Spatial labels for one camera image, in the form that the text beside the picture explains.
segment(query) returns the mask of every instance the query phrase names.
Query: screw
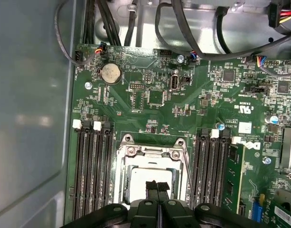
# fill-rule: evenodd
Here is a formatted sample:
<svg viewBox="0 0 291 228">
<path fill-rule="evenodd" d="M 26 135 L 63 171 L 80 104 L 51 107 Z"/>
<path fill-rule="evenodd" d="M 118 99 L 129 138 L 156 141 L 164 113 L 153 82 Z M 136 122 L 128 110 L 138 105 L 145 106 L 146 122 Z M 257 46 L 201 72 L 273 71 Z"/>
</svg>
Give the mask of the screw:
<svg viewBox="0 0 291 228">
<path fill-rule="evenodd" d="M 130 156 L 133 156 L 136 154 L 136 150 L 134 147 L 129 147 L 127 150 L 126 150 L 127 154 L 130 155 Z"/>
<path fill-rule="evenodd" d="M 208 207 L 207 205 L 202 205 L 201 209 L 207 211 L 207 210 L 210 210 L 210 207 Z"/>
<path fill-rule="evenodd" d="M 179 159 L 179 156 L 180 156 L 180 154 L 179 154 L 178 151 L 173 151 L 173 152 L 172 152 L 171 157 L 172 157 L 173 159 Z"/>
<path fill-rule="evenodd" d="M 85 89 L 90 90 L 93 87 L 93 85 L 91 82 L 85 82 L 84 87 Z"/>
<path fill-rule="evenodd" d="M 184 62 L 184 56 L 183 55 L 178 55 L 176 58 L 178 63 L 183 63 Z"/>
<path fill-rule="evenodd" d="M 264 163 L 265 165 L 269 165 L 269 164 L 271 163 L 271 158 L 269 158 L 269 157 L 264 157 L 264 158 L 263 158 L 263 163 Z"/>
<path fill-rule="evenodd" d="M 175 205 L 175 204 L 176 204 L 176 202 L 175 202 L 175 201 L 173 201 L 173 200 L 170 200 L 170 201 L 168 202 L 168 204 L 170 204 L 170 205 Z"/>
</svg>

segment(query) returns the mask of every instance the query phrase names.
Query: black cable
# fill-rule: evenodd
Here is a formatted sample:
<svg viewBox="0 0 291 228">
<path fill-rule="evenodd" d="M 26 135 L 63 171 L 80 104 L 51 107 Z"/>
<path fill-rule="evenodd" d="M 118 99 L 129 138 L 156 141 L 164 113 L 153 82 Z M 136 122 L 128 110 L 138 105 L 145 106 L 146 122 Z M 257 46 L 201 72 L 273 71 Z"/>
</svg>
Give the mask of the black cable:
<svg viewBox="0 0 291 228">
<path fill-rule="evenodd" d="M 89 0 L 89 16 L 88 16 L 88 43 L 94 44 L 94 34 L 95 34 L 95 0 Z"/>
<path fill-rule="evenodd" d="M 89 22 L 89 8 L 90 6 L 90 0 L 86 1 L 85 5 L 85 16 L 84 16 L 84 26 L 83 26 L 83 33 L 82 33 L 82 43 L 88 44 L 88 22 Z"/>
<path fill-rule="evenodd" d="M 114 36 L 112 34 L 112 30 L 111 30 L 110 24 L 109 24 L 109 22 L 107 20 L 105 11 L 103 9 L 103 6 L 102 6 L 100 0 L 97 0 L 97 5 L 98 5 L 98 8 L 99 8 L 99 11 L 100 11 L 100 14 L 101 14 L 101 18 L 102 18 L 102 21 L 103 21 L 103 24 L 104 24 L 104 28 L 105 28 L 105 30 L 107 32 L 108 41 L 109 41 L 110 45 L 116 45 L 116 42 L 114 40 Z"/>
<path fill-rule="evenodd" d="M 158 40 L 166 47 L 166 49 L 171 50 L 177 54 L 183 55 L 183 56 L 190 56 L 190 52 L 187 51 L 183 51 L 182 49 L 177 49 L 171 45 L 169 45 L 165 39 L 163 38 L 163 36 L 161 35 L 160 31 L 159 31 L 159 22 L 160 22 L 160 15 L 161 15 L 161 8 L 162 7 L 171 7 L 172 5 L 170 3 L 160 3 L 157 6 L 157 10 L 156 10 L 156 16 L 155 16 L 155 33 L 156 36 L 158 38 Z"/>
<path fill-rule="evenodd" d="M 224 16 L 227 15 L 228 9 L 229 9 L 228 7 L 219 6 L 219 7 L 217 7 L 216 12 L 215 12 L 217 39 L 218 39 L 218 42 L 220 43 L 223 51 L 226 54 L 231 53 L 230 49 L 226 45 L 226 42 L 225 42 L 225 40 L 223 38 L 223 18 L 224 18 Z"/>
<path fill-rule="evenodd" d="M 106 0 L 97 0 L 98 2 L 101 2 L 101 5 L 102 5 L 102 8 L 105 12 L 105 16 L 111 26 L 111 30 L 112 30 L 112 34 L 113 34 L 113 37 L 115 39 L 115 44 L 117 46 L 121 46 L 121 42 L 120 42 L 120 38 L 119 38 L 119 35 L 118 35 L 118 31 L 117 31 L 117 27 L 116 27 L 116 24 L 115 24 L 115 21 L 114 21 L 114 18 L 113 18 L 113 15 L 107 5 L 107 2 Z"/>
<path fill-rule="evenodd" d="M 175 16 L 177 18 L 177 23 L 179 25 L 179 28 L 180 28 L 184 38 L 189 43 L 189 45 L 192 47 L 192 49 L 197 53 L 197 55 L 204 60 L 225 61 L 228 59 L 233 59 L 233 58 L 238 58 L 238 57 L 247 57 L 250 55 L 255 55 L 255 54 L 259 54 L 261 52 L 267 51 L 267 50 L 274 48 L 274 47 L 291 39 L 291 35 L 289 35 L 289 36 L 283 37 L 279 40 L 276 40 L 276 41 L 269 43 L 269 44 L 265 44 L 265 45 L 260 46 L 260 47 L 252 48 L 252 49 L 249 49 L 246 51 L 230 53 L 230 54 L 222 54 L 221 55 L 221 54 L 203 53 L 201 51 L 201 49 L 199 48 L 199 46 L 197 45 L 197 43 L 192 35 L 192 32 L 190 30 L 190 27 L 188 25 L 188 22 L 186 20 L 185 15 L 184 15 L 184 9 L 183 9 L 181 1 L 171 0 L 171 2 L 172 2 L 172 7 L 174 10 Z"/>
<path fill-rule="evenodd" d="M 69 54 L 68 52 L 66 51 L 65 47 L 64 47 L 64 44 L 63 44 L 63 41 L 62 41 L 62 38 L 61 38 L 61 34 L 60 34 L 60 29 L 59 29 L 59 13 L 60 13 L 60 10 L 62 9 L 62 7 L 65 5 L 65 3 L 67 3 L 68 0 L 64 0 L 62 3 L 60 3 L 57 8 L 56 8 L 56 11 L 55 11 L 55 16 L 54 16 L 54 28 L 55 28 L 55 33 L 56 33 L 56 36 L 57 36 L 57 41 L 59 43 L 59 46 L 61 48 L 61 51 L 63 52 L 63 54 L 65 55 L 65 57 L 70 61 L 72 62 L 74 65 L 78 66 L 78 67 L 83 67 L 85 64 L 89 63 L 93 58 L 94 56 L 96 55 L 96 53 L 93 53 L 91 54 L 85 61 L 82 61 L 82 62 L 78 62 L 78 61 L 75 61 Z"/>
<path fill-rule="evenodd" d="M 137 2 L 138 0 L 133 0 L 132 5 L 137 5 Z M 134 27 L 135 27 L 135 20 L 136 20 L 136 13 L 134 11 L 131 11 L 129 19 L 128 19 L 128 28 L 127 28 L 126 38 L 125 38 L 125 46 L 131 45 L 131 40 L 132 40 Z"/>
</svg>

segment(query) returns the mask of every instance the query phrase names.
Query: chip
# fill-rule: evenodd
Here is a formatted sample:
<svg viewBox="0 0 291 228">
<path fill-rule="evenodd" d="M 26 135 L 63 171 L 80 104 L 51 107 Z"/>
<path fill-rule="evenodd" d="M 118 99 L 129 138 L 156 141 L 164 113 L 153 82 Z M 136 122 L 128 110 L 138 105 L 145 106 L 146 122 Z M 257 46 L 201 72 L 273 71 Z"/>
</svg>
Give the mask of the chip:
<svg viewBox="0 0 291 228">
<path fill-rule="evenodd" d="M 209 102 L 207 99 L 202 99 L 201 100 L 201 106 L 207 107 L 209 105 Z"/>
<path fill-rule="evenodd" d="M 278 93 L 279 94 L 287 94 L 289 93 L 290 82 L 288 81 L 279 81 L 278 84 Z"/>
<path fill-rule="evenodd" d="M 234 82 L 234 70 L 224 70 L 223 71 L 223 81 L 224 82 Z"/>
<path fill-rule="evenodd" d="M 232 192 L 233 192 L 233 184 L 230 183 L 229 181 L 226 182 L 226 190 L 227 192 L 232 195 Z"/>
<path fill-rule="evenodd" d="M 229 150 L 229 158 L 232 161 L 235 161 L 236 160 L 236 148 L 235 147 L 230 147 L 230 150 Z"/>
</svg>

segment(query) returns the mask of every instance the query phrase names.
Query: green circuit board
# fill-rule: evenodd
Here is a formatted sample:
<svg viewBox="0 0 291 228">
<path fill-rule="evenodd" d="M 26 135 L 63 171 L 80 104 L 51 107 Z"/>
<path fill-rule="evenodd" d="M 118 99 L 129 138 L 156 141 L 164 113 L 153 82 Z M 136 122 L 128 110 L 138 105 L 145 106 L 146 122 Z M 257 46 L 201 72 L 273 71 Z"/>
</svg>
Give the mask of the green circuit board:
<svg viewBox="0 0 291 228">
<path fill-rule="evenodd" d="M 87 57 L 96 48 L 79 45 L 76 54 Z M 186 58 L 178 63 L 176 57 L 167 50 L 108 47 L 105 55 L 96 55 L 84 68 L 76 68 L 72 122 L 96 121 L 103 128 L 104 123 L 109 123 L 106 127 L 113 131 L 106 139 L 111 153 L 103 153 L 99 158 L 79 153 L 85 150 L 83 145 L 88 139 L 80 138 L 79 131 L 72 128 L 65 224 L 113 202 L 113 164 L 116 150 L 127 133 L 136 142 L 149 145 L 173 145 L 176 138 L 185 139 L 193 174 L 197 167 L 194 159 L 197 139 L 205 134 L 202 130 L 208 130 L 206 137 L 210 139 L 216 124 L 224 124 L 224 131 L 229 134 L 227 147 L 233 139 L 240 143 L 234 145 L 233 151 L 230 148 L 225 158 L 220 206 L 251 219 L 253 204 L 259 201 L 260 194 L 269 199 L 276 189 L 291 191 L 291 180 L 280 174 L 282 131 L 291 126 L 291 79 L 269 76 L 244 58 L 216 62 L 199 59 L 191 62 Z M 121 72 L 114 85 L 108 85 L 100 76 L 102 67 L 108 63 L 116 64 Z M 267 59 L 265 67 L 291 72 L 291 61 Z M 174 74 L 178 81 L 172 88 L 170 77 Z M 90 89 L 86 89 L 86 83 L 91 83 Z M 269 115 L 278 116 L 278 124 L 267 124 L 265 118 Z M 266 157 L 271 159 L 270 164 L 263 163 Z M 98 163 L 101 172 L 96 176 L 93 172 Z M 90 205 L 94 198 L 86 195 L 89 191 L 96 195 L 95 188 L 100 189 L 98 194 L 106 195 Z M 81 197 L 83 206 L 77 201 Z M 191 201 L 189 192 L 186 201 Z M 244 212 L 239 205 L 244 205 Z M 267 221 L 265 216 L 264 207 L 261 222 Z"/>
</svg>

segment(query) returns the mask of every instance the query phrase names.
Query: ram slot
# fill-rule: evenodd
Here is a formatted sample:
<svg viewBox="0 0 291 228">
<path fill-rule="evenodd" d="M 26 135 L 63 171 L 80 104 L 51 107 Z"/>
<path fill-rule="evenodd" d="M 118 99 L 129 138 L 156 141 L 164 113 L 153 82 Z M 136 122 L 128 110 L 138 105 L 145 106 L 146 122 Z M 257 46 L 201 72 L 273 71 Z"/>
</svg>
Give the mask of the ram slot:
<svg viewBox="0 0 291 228">
<path fill-rule="evenodd" d="M 202 134 L 200 139 L 200 156 L 198 161 L 198 172 L 197 172 L 197 181 L 196 181 L 196 189 L 197 196 L 196 202 L 203 203 L 205 197 L 205 180 L 207 174 L 207 162 L 208 162 L 208 151 L 209 151 L 210 139 L 207 134 Z"/>
<path fill-rule="evenodd" d="M 94 191 L 94 138 L 95 133 L 90 133 L 87 149 L 87 174 L 86 174 L 86 193 L 85 193 L 85 215 L 93 211 L 93 191 Z"/>
<path fill-rule="evenodd" d="M 80 173 L 81 173 L 81 156 L 82 156 L 83 140 L 84 140 L 84 131 L 78 131 L 73 219 L 78 219 L 78 212 L 79 212 L 80 182 L 81 182 Z"/>
<path fill-rule="evenodd" d="M 197 189 L 197 177 L 198 177 L 198 172 L 199 172 L 199 168 L 198 168 L 198 161 L 201 158 L 201 153 L 200 153 L 200 137 L 199 135 L 196 136 L 195 142 L 194 142 L 194 160 L 193 160 L 193 179 L 192 179 L 192 184 L 194 186 L 194 192 L 193 195 L 196 198 L 196 204 L 199 204 L 199 202 L 197 201 L 197 193 L 198 193 L 198 189 Z"/>
<path fill-rule="evenodd" d="M 217 168 L 216 168 L 216 184 L 214 188 L 214 204 L 221 206 L 222 195 L 223 195 L 223 180 L 225 176 L 225 166 L 227 154 L 229 151 L 229 140 L 222 138 L 219 146 L 219 152 L 217 156 Z"/>
<path fill-rule="evenodd" d="M 93 210 L 98 210 L 100 205 L 100 193 L 101 193 L 101 184 L 100 184 L 100 176 L 101 176 L 101 154 L 102 154 L 102 145 L 103 145 L 103 135 L 101 132 L 96 132 L 94 138 L 94 164 L 95 164 L 95 172 L 94 172 L 94 203 Z"/>
<path fill-rule="evenodd" d="M 110 169 L 111 169 L 111 159 L 112 159 L 112 137 L 113 134 L 110 129 L 105 129 L 104 131 L 104 148 L 102 154 L 102 160 L 104 165 L 102 167 L 103 178 L 102 178 L 102 206 L 108 204 L 109 199 L 109 189 L 110 189 Z"/>
<path fill-rule="evenodd" d="M 74 203 L 74 219 L 82 217 L 85 213 L 85 159 L 87 155 L 89 131 L 81 130 L 78 137 L 77 161 L 76 161 L 76 200 Z"/>
<path fill-rule="evenodd" d="M 210 150 L 208 156 L 207 176 L 205 180 L 205 203 L 213 203 L 213 192 L 215 187 L 215 177 L 217 168 L 217 154 L 219 150 L 219 139 L 212 138 L 210 140 Z"/>
</svg>

